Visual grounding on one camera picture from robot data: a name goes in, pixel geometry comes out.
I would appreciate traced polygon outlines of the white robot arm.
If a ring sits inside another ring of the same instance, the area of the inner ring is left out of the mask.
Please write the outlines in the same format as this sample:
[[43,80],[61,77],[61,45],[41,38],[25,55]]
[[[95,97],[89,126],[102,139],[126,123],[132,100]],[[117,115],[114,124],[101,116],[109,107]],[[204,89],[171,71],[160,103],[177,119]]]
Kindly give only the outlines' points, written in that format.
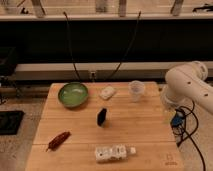
[[213,115],[213,87],[205,82],[207,76],[208,68],[200,61],[171,68],[165,74],[166,85],[161,93],[163,105],[167,109],[176,108],[188,98]]

